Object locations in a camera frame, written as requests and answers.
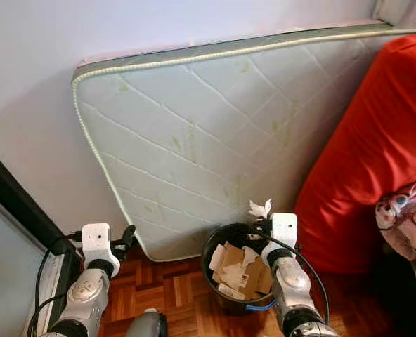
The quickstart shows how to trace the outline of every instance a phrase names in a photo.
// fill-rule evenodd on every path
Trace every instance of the red bean bag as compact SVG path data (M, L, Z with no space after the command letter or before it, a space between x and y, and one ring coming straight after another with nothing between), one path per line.
M416 181L416 35L379 53L299 194L302 253L321 272L367 272L381 251L374 208Z

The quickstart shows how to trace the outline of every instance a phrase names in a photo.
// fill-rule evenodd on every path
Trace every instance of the wooden parquet floor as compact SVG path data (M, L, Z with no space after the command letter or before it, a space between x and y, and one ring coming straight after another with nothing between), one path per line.
M321 278L330 297L331 325L342 337L403 336L378 300L368 276ZM99 337L124 337L134 317L147 308L166 314L171 337L282 335L273 310L243 317L223 312L203 278L199 258L154 263L135 247L111 280L109 296ZM313 297L320 308L315 289Z

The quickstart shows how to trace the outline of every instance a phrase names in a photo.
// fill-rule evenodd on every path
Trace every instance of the quilted pattern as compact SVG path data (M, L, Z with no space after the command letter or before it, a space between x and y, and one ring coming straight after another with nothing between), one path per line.
M272 197L274 210L291 210L392 38L300 44L79 82L82 122L148 257L198 255L216 224L243 219L248 199Z

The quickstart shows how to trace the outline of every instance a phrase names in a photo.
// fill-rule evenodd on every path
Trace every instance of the mattress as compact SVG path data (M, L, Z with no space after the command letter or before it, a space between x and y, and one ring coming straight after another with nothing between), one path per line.
M74 108L146 255L198 256L249 199L291 211L378 50L415 32L319 29L77 68Z

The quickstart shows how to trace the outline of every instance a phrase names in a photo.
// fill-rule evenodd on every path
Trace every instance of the trash can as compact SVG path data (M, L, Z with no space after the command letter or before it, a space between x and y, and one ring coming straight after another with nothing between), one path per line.
M248 237L249 234L253 234L250 226L242 223L234 223L232 225L220 227L213 234L211 234L211 236L205 242L202 250L201 260L203 276L214 292L216 302L232 315L245 315L247 313L251 313L252 311L247 309L248 305L266 307L266 305L269 305L273 300L272 292L256 300L236 300L226 296L217 290L217 284L212 279L213 271L208 268L209 262L211 261L211 257L217 247L217 244L225 244L227 241L238 248L248 246L256 251L259 255L261 255L261 252L267 245L267 240L251 240Z

